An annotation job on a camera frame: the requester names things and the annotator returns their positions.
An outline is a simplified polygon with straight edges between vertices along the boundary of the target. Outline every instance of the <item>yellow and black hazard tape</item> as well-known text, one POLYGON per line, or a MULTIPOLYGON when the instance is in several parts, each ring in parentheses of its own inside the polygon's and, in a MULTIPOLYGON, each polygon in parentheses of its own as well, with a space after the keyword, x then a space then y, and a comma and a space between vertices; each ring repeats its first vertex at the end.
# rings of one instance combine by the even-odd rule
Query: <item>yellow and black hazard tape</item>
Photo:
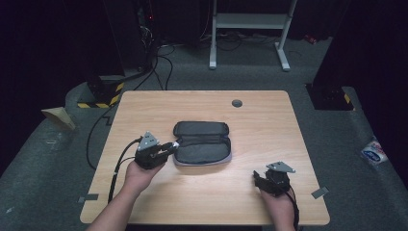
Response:
POLYGON ((78 107, 79 108, 110 108, 115 104, 120 96, 120 92, 122 91, 124 86, 124 83, 121 83, 117 85, 115 89, 115 93, 112 95, 112 98, 110 101, 106 102, 78 102, 78 107))

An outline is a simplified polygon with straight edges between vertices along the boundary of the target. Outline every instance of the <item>metal bracket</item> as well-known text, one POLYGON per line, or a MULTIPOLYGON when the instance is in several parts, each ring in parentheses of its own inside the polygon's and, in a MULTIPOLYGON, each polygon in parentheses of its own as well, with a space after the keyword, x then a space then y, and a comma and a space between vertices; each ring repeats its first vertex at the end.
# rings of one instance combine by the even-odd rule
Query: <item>metal bracket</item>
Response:
POLYGON ((149 131, 147 131, 139 143, 138 151, 156 146, 157 144, 159 144, 159 141, 149 131))
POLYGON ((269 165, 267 165, 267 168, 269 168, 271 170, 275 170, 275 171, 283 171, 283 172, 291 172, 291 173, 296 172, 296 170, 289 167, 288 165, 286 165, 283 162, 276 162, 276 163, 269 164, 269 165))

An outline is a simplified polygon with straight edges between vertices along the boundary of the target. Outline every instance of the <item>person's left hand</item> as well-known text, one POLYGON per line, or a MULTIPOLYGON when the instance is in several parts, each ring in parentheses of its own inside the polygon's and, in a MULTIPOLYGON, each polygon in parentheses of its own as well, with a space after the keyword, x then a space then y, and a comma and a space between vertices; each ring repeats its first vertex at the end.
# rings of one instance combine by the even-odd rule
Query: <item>person's left hand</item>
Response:
POLYGON ((160 169, 162 169, 164 165, 165 164, 162 164, 161 166, 153 169, 144 169, 138 166, 136 162, 131 162, 126 169, 123 189, 131 191, 133 194, 140 194, 142 191, 147 189, 153 177, 160 171, 160 169))

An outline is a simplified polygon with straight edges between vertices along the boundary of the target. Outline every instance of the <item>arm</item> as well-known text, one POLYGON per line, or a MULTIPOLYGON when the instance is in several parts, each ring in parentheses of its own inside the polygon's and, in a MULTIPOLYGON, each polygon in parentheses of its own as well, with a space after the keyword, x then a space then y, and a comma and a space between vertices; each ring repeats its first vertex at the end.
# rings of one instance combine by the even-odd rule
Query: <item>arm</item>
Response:
MULTIPOLYGON (((293 198, 293 191, 289 190, 288 194, 293 198)), ((261 197, 265 204, 276 231, 294 231, 293 219, 294 210, 291 200, 286 194, 274 197, 271 194, 261 190, 261 197)))
POLYGON ((163 166, 147 170, 139 167, 134 161, 131 162, 126 169, 122 189, 87 230, 125 230, 136 199, 163 166))

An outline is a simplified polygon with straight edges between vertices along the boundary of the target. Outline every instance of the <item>forearm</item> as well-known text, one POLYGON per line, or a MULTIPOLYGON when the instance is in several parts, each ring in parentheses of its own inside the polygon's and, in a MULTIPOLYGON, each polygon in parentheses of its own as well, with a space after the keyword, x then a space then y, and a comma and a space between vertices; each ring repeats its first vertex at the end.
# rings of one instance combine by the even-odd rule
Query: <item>forearm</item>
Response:
POLYGON ((139 192, 122 188, 87 230, 125 230, 139 195, 139 192))

